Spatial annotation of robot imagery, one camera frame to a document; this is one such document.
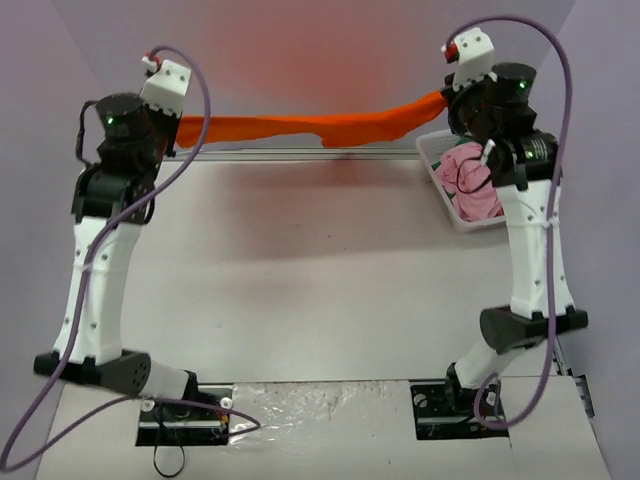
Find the red light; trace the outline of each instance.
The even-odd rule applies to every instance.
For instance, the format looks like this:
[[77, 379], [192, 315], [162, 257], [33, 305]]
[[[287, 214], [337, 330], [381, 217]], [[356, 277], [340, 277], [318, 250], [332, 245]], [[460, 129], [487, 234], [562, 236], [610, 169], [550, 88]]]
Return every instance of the red light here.
[[444, 58], [447, 60], [447, 63], [457, 62], [460, 58], [460, 54], [458, 52], [458, 47], [455, 42], [451, 42], [447, 49], [444, 51]]
[[150, 53], [151, 52], [147, 52], [147, 53], [144, 54], [144, 56], [147, 57], [152, 62], [155, 62], [158, 65], [158, 68], [160, 68], [160, 66], [162, 65], [162, 60], [160, 60], [160, 58], [155, 57], [155, 56], [153, 58], [149, 57]]

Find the white backdrop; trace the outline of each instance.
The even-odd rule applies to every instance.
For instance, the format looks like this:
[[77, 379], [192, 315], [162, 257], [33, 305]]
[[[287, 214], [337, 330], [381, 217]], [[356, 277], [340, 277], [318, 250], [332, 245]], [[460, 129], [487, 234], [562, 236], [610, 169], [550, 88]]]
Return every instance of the white backdrop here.
[[[254, 115], [366, 112], [413, 102], [439, 89], [450, 73], [440, 46], [456, 26], [509, 12], [558, 31], [574, 0], [52, 2], [105, 91], [139, 88], [139, 57], [169, 43], [202, 64], [214, 114]], [[498, 59], [539, 66], [549, 49], [539, 34], [517, 25], [487, 31]], [[188, 111], [199, 114], [196, 90]], [[399, 143], [413, 147], [416, 134]], [[319, 141], [296, 136], [254, 145]]]

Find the white table surface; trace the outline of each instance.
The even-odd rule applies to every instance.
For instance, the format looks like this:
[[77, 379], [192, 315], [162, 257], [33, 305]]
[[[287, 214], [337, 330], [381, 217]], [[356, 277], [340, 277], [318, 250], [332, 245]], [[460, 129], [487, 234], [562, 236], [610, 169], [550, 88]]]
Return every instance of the white table surface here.
[[[236, 383], [235, 407], [265, 425], [188, 449], [183, 480], [608, 480], [568, 377], [510, 440], [415, 440], [404, 379], [442, 377], [479, 335], [481, 308], [508, 302], [510, 275], [506, 232], [455, 234], [417, 160], [197, 163], [138, 244], [123, 337]], [[509, 368], [507, 415], [531, 397], [541, 353]], [[313, 383], [344, 380], [365, 382]], [[276, 381], [301, 383], [264, 383]], [[108, 398], [66, 387], [52, 434]], [[91, 420], [38, 480], [158, 478], [151, 449], [133, 446], [137, 413], [130, 402]], [[175, 460], [161, 454], [167, 469]]]
[[506, 230], [456, 234], [425, 178], [417, 159], [193, 164], [134, 252], [125, 346], [210, 383], [442, 377], [511, 266]]

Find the black mounting plate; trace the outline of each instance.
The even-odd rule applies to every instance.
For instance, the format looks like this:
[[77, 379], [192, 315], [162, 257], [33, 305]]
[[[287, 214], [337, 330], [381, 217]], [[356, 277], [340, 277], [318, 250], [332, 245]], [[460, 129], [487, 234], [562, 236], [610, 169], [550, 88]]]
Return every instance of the black mounting plate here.
[[[478, 423], [473, 416], [455, 412], [445, 396], [444, 380], [420, 380], [410, 383], [413, 402], [416, 439], [418, 440], [471, 440], [481, 438], [508, 438], [507, 430], [489, 430]], [[489, 399], [495, 398], [495, 391], [485, 396], [488, 421], [497, 420], [495, 413], [504, 415], [502, 405], [489, 408]]]
[[[233, 385], [199, 385], [198, 389], [210, 396], [215, 404], [222, 398], [233, 398]], [[227, 424], [213, 410], [167, 404], [153, 404], [150, 411], [145, 411], [144, 407], [143, 401], [138, 417], [136, 447], [221, 446], [228, 443], [225, 435]], [[158, 424], [159, 418], [163, 429]]]

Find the pink cloth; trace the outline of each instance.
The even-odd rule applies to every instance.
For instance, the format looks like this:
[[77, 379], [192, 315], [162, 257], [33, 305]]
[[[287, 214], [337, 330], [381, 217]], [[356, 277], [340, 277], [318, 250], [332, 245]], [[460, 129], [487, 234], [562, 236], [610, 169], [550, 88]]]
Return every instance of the pink cloth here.
[[[444, 190], [449, 194], [455, 194], [453, 197], [453, 207], [460, 218], [467, 222], [476, 222], [478, 220], [487, 220], [499, 215], [504, 215], [498, 194], [491, 182], [474, 193], [471, 192], [478, 188], [489, 175], [489, 169], [480, 164], [479, 160], [482, 154], [482, 146], [469, 142], [448, 150], [440, 158], [440, 166], [435, 173]], [[458, 187], [456, 186], [456, 178], [460, 170]]]

